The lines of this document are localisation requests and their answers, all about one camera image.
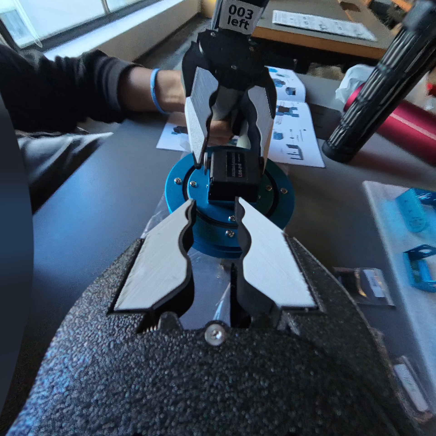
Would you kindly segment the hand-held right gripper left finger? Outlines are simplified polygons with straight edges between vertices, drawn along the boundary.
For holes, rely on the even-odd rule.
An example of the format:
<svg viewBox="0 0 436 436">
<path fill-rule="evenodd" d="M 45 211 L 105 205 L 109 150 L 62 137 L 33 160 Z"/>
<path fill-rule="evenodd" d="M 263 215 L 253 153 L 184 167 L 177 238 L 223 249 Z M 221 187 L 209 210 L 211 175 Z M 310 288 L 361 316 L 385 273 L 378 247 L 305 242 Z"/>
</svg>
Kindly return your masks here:
<svg viewBox="0 0 436 436">
<path fill-rule="evenodd" d="M 145 313 L 158 320 L 167 311 L 179 317 L 188 311 L 194 300 L 188 251 L 195 218 L 196 202 L 188 199 L 146 234 L 114 313 Z"/>
</svg>

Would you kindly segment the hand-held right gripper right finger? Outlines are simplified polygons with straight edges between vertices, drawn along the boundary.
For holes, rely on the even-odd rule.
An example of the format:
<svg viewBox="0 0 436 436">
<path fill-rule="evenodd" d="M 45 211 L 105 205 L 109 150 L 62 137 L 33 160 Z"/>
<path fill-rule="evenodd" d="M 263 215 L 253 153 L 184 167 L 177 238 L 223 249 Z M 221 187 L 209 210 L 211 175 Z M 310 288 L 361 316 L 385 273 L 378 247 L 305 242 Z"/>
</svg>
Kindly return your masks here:
<svg viewBox="0 0 436 436">
<path fill-rule="evenodd" d="M 311 312 L 318 303 L 287 235 L 242 197 L 235 199 L 238 243 L 236 298 L 252 321 L 267 316 L 277 326 L 282 312 Z"/>
</svg>

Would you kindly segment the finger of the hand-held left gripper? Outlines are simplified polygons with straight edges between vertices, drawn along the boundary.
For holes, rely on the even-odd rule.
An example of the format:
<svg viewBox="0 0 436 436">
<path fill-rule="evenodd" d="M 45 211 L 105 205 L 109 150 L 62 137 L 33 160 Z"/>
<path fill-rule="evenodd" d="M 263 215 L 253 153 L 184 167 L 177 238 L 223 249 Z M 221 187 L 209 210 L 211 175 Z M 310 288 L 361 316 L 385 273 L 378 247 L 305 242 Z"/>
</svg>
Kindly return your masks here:
<svg viewBox="0 0 436 436">
<path fill-rule="evenodd" d="M 191 95 L 186 98 L 185 117 L 194 166 L 200 169 L 209 139 L 212 106 L 216 101 L 219 83 L 204 68 L 195 70 Z"/>
<path fill-rule="evenodd" d="M 275 117 L 275 87 L 252 86 L 237 91 L 234 103 L 234 134 L 238 146 L 268 159 L 272 126 Z"/>
</svg>

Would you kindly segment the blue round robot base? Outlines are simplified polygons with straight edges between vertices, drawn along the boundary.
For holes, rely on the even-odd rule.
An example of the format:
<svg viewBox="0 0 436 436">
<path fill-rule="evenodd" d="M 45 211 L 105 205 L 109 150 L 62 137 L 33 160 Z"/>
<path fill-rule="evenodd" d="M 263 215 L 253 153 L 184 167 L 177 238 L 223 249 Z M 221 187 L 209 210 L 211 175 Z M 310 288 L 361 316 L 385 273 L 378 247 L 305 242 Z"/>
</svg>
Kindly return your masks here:
<svg viewBox="0 0 436 436">
<path fill-rule="evenodd" d="M 196 202 L 193 248 L 216 258 L 237 259 L 242 250 L 237 240 L 235 198 L 242 197 L 284 229 L 295 209 L 290 180 L 268 159 L 263 174 L 262 157 L 236 146 L 209 147 L 205 167 L 196 169 L 193 156 L 183 157 L 170 171 L 165 199 L 173 213 L 188 199 Z"/>
</svg>

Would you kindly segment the wood-edged grey desk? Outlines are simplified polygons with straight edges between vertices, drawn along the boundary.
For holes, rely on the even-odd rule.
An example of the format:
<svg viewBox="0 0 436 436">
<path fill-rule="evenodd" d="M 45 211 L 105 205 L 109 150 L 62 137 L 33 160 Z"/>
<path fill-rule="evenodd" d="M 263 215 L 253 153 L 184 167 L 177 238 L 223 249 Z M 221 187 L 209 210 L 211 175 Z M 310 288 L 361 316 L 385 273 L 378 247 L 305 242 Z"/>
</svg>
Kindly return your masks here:
<svg viewBox="0 0 436 436">
<path fill-rule="evenodd" d="M 373 33 L 376 41 L 275 25 L 272 23 L 274 10 L 361 23 Z M 394 38 L 391 31 L 367 8 L 364 1 L 354 0 L 272 0 L 259 20 L 253 37 L 374 60 L 379 60 L 384 55 Z"/>
</svg>

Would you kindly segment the person's left hand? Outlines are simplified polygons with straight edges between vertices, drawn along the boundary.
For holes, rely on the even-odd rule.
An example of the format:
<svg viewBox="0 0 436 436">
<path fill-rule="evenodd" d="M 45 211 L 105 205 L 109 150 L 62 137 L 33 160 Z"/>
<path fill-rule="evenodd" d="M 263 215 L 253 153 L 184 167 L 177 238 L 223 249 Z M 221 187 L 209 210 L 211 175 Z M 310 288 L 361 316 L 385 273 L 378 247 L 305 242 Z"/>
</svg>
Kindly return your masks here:
<svg viewBox="0 0 436 436">
<path fill-rule="evenodd" d="M 167 113 L 179 113 L 183 123 L 185 92 L 181 72 L 177 70 L 160 70 L 156 76 L 156 97 L 161 109 Z M 224 145 L 233 137 L 230 123 L 227 119 L 211 121 L 209 132 L 210 145 Z"/>
</svg>

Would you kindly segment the blue wristband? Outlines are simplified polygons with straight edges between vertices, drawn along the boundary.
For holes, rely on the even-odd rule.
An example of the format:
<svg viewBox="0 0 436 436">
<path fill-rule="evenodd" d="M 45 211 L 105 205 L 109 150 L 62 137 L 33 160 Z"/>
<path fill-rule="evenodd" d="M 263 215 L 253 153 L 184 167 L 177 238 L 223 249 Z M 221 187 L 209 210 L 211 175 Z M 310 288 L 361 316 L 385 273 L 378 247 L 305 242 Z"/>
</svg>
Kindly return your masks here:
<svg viewBox="0 0 436 436">
<path fill-rule="evenodd" d="M 158 112 L 160 112 L 162 115 L 167 116 L 167 115 L 169 115 L 169 113 L 162 109 L 162 107 L 160 106 L 160 104 L 158 102 L 157 95 L 156 95 L 156 78 L 157 78 L 157 74 L 159 71 L 160 71 L 159 68 L 155 68 L 151 71 L 151 74 L 150 74 L 150 95 L 151 95 L 151 99 L 152 99 L 152 102 L 153 102 L 156 110 Z"/>
</svg>

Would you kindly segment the printed assembly instruction sheet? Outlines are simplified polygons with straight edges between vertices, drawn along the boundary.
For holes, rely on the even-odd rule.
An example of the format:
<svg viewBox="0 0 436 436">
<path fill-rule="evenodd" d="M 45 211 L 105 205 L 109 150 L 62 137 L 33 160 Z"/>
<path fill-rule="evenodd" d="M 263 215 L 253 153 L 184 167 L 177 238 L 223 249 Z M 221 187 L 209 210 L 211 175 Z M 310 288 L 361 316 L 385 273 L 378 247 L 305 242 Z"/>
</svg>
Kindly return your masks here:
<svg viewBox="0 0 436 436">
<path fill-rule="evenodd" d="M 292 70 L 271 66 L 268 70 L 277 93 L 269 159 L 276 163 L 324 167 L 306 103 L 305 85 Z M 184 114 L 170 114 L 156 148 L 190 151 Z"/>
</svg>

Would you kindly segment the clear plastic bag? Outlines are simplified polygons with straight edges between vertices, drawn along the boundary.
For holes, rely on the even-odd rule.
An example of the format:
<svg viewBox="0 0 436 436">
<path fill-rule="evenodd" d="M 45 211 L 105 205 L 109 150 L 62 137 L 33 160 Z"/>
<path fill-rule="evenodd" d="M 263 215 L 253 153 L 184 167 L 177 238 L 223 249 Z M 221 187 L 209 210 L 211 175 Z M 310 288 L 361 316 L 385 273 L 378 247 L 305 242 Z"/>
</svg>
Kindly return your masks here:
<svg viewBox="0 0 436 436">
<path fill-rule="evenodd" d="M 230 326 L 230 284 L 231 264 L 228 259 L 208 256 L 194 249 L 189 250 L 191 259 L 194 300 L 188 311 L 180 317 L 184 329 L 203 328 L 215 318 Z"/>
</svg>

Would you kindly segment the black flat case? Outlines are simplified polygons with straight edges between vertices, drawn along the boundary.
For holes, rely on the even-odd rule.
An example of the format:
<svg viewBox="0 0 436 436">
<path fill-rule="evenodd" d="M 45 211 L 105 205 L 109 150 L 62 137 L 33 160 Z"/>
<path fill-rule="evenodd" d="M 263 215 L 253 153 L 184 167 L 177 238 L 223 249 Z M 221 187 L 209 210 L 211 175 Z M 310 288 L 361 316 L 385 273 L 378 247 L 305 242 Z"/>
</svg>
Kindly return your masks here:
<svg viewBox="0 0 436 436">
<path fill-rule="evenodd" d="M 335 128 L 340 124 L 343 112 L 308 102 L 312 115 L 315 136 L 328 140 Z"/>
</svg>

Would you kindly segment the bag of dark hardware parts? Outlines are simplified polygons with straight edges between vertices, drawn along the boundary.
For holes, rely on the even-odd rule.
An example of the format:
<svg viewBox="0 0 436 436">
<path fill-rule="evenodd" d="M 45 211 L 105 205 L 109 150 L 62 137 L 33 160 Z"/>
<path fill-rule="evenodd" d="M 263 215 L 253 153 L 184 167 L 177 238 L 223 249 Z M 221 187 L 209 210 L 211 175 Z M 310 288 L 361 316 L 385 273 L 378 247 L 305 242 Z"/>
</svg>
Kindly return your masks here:
<svg viewBox="0 0 436 436">
<path fill-rule="evenodd" d="M 395 307 L 382 270 L 334 267 L 333 272 L 357 304 Z"/>
</svg>

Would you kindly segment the printed paper sheet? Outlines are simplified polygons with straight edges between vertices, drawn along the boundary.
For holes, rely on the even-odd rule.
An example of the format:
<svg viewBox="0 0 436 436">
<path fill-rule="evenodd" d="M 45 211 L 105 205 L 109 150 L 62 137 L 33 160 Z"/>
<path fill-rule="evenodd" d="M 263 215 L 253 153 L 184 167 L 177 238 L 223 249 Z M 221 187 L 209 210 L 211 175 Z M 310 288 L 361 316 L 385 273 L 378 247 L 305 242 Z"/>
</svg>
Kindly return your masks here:
<svg viewBox="0 0 436 436">
<path fill-rule="evenodd" d="M 340 35 L 366 41 L 377 41 L 376 36 L 368 28 L 353 21 L 336 20 L 311 14 L 300 14 L 273 10 L 272 23 L 286 27 L 312 30 L 331 35 Z"/>
</svg>

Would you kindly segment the crumpled white plastic wrap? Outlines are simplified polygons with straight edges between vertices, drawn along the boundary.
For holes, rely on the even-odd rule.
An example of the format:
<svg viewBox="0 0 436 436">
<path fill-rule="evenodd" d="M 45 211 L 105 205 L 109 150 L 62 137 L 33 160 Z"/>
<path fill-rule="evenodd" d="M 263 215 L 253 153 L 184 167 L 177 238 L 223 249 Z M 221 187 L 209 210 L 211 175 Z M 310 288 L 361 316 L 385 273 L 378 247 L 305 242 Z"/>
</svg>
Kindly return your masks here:
<svg viewBox="0 0 436 436">
<path fill-rule="evenodd" d="M 373 70 L 374 67 L 366 64 L 357 64 L 349 68 L 335 91 L 336 99 L 345 104 L 353 92 L 368 80 Z"/>
</svg>

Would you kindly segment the black screwdriver bit holder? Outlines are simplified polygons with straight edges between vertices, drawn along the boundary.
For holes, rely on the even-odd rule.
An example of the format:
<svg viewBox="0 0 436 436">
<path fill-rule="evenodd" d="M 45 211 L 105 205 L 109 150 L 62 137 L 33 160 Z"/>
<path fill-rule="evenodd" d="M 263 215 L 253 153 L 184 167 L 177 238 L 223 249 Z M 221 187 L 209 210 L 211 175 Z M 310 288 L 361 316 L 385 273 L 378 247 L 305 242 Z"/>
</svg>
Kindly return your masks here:
<svg viewBox="0 0 436 436">
<path fill-rule="evenodd" d="M 416 1 L 322 151 L 350 162 L 422 77 L 435 67 L 436 3 Z"/>
</svg>

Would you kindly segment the red cylindrical case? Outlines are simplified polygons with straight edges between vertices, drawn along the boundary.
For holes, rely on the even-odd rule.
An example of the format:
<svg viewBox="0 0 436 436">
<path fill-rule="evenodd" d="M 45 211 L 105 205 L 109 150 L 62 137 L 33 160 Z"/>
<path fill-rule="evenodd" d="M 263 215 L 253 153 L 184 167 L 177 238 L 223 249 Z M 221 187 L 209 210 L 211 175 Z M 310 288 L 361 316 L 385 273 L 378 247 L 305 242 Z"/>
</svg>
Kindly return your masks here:
<svg viewBox="0 0 436 436">
<path fill-rule="evenodd" d="M 377 129 L 401 149 L 435 166 L 436 117 L 404 100 Z"/>
</svg>

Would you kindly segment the group of blue metal brackets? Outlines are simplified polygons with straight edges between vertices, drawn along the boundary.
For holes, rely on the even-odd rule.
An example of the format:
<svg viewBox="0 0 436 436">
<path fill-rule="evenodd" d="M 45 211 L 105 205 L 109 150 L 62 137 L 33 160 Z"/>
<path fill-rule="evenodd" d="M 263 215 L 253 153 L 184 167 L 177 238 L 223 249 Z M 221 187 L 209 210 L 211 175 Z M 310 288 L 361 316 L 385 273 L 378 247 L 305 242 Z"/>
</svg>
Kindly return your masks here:
<svg viewBox="0 0 436 436">
<path fill-rule="evenodd" d="M 389 252 L 402 281 L 435 293 L 435 192 L 410 188 L 387 203 Z"/>
</svg>

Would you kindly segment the person's legs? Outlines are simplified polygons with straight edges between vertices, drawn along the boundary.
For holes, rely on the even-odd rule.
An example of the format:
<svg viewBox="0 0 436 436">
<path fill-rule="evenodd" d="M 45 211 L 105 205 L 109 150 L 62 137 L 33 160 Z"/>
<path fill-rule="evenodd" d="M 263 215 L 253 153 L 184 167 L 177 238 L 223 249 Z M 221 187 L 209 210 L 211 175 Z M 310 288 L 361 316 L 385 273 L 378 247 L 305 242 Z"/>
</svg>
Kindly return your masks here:
<svg viewBox="0 0 436 436">
<path fill-rule="evenodd" d="M 55 191 L 112 135 L 73 133 L 25 133 L 16 131 L 35 213 Z"/>
</svg>

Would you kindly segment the white foam sheet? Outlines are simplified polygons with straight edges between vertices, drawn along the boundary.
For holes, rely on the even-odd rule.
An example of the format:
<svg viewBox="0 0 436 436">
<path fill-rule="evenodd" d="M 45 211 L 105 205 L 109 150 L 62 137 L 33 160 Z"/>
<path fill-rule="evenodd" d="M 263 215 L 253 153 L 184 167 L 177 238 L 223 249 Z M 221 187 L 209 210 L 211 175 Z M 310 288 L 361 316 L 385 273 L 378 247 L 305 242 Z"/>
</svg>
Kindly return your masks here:
<svg viewBox="0 0 436 436">
<path fill-rule="evenodd" d="M 387 280 L 391 299 L 399 304 L 400 315 L 406 320 L 406 327 L 409 329 L 407 335 L 411 340 L 410 347 L 417 352 L 428 377 L 435 380 L 436 294 L 420 291 L 402 281 L 404 277 L 401 275 L 402 271 L 395 265 L 388 247 L 387 203 L 410 188 L 364 181 L 363 189 L 368 199 L 385 258 L 386 265 L 383 266 L 383 273 Z"/>
</svg>

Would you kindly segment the small clear parts bag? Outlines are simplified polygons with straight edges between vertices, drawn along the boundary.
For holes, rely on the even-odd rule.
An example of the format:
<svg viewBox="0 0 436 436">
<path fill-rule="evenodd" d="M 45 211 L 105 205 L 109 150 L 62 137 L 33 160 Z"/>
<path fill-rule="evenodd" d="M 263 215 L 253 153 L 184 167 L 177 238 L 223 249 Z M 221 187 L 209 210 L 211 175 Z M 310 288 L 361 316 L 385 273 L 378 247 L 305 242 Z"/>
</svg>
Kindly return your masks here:
<svg viewBox="0 0 436 436">
<path fill-rule="evenodd" d="M 406 413 L 418 424 L 426 424 L 433 419 L 428 398 L 417 374 L 406 356 L 391 359 L 384 343 L 384 334 L 371 327 L 371 332 L 378 344 L 378 348 L 386 360 L 392 378 L 396 395 Z"/>
</svg>

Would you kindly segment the window with dark frame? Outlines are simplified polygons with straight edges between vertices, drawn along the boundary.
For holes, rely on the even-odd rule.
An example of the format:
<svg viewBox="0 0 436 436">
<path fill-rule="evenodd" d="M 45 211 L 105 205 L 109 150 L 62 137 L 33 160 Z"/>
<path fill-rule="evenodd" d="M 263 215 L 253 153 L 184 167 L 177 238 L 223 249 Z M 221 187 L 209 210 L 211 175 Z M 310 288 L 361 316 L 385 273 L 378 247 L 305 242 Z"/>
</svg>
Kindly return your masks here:
<svg viewBox="0 0 436 436">
<path fill-rule="evenodd" d="M 18 47 L 72 29 L 91 28 L 122 18 L 156 1 L 139 0 L 2 0 L 1 22 Z"/>
</svg>

